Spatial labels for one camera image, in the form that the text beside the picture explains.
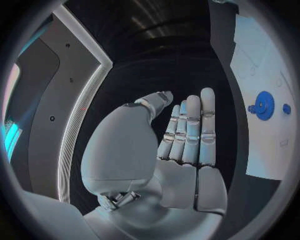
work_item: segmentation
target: white panel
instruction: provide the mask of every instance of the white panel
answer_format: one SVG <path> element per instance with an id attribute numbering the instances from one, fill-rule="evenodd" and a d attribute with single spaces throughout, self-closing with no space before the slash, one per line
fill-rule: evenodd
<path id="1" fill-rule="evenodd" d="M 249 130 L 246 174 L 282 180 L 291 162 L 297 127 L 288 71 L 272 41 L 253 19 L 237 15 L 234 40 L 230 66 L 243 97 Z M 262 91 L 271 93 L 275 101 L 274 114 L 267 121 L 248 112 Z M 284 104 L 290 105 L 290 115 L 283 113 Z"/>

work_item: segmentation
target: cyan light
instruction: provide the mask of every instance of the cyan light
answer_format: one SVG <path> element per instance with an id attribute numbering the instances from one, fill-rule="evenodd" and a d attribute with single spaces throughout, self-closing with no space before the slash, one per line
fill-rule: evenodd
<path id="1" fill-rule="evenodd" d="M 18 126 L 16 124 L 12 124 L 10 129 L 8 130 L 8 133 L 7 133 L 6 137 L 5 137 L 5 149 L 6 149 L 6 151 L 9 150 L 9 147 L 10 147 L 17 131 L 18 131 Z"/>
<path id="2" fill-rule="evenodd" d="M 7 152 L 7 157 L 8 157 L 9 162 L 11 161 L 11 158 L 12 158 L 12 155 L 13 155 L 13 152 L 14 152 L 14 149 L 15 149 L 15 146 L 16 146 L 16 144 L 17 144 L 17 141 L 18 141 L 18 139 L 19 139 L 19 137 L 20 137 L 20 134 L 21 134 L 21 131 L 18 130 L 18 131 L 15 133 L 15 135 L 14 135 L 14 137 L 13 137 L 11 143 L 10 143 L 10 146 L 9 146 L 9 149 L 8 149 L 8 152 Z"/>

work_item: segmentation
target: robotic hand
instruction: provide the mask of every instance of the robotic hand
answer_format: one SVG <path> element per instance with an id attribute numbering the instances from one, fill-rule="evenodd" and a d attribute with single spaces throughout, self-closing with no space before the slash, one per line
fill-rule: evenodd
<path id="1" fill-rule="evenodd" d="M 158 181 L 163 207 L 192 206 L 199 212 L 225 213 L 226 188 L 214 168 L 214 91 L 204 88 L 201 101 L 191 95 L 181 106 L 175 105 L 158 147 L 150 124 L 172 101 L 169 91 L 144 96 L 118 107 L 92 134 L 83 154 L 81 176 L 104 208 L 119 208 L 139 196 L 134 191 Z"/>

